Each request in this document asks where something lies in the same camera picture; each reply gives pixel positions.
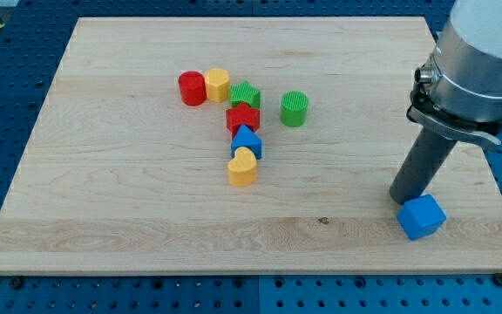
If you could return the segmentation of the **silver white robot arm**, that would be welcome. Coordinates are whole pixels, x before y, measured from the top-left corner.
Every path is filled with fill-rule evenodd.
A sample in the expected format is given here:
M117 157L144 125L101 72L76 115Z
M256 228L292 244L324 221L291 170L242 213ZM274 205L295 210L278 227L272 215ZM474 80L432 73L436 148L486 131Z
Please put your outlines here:
M500 146L502 0L457 0L414 81L410 120L447 140Z

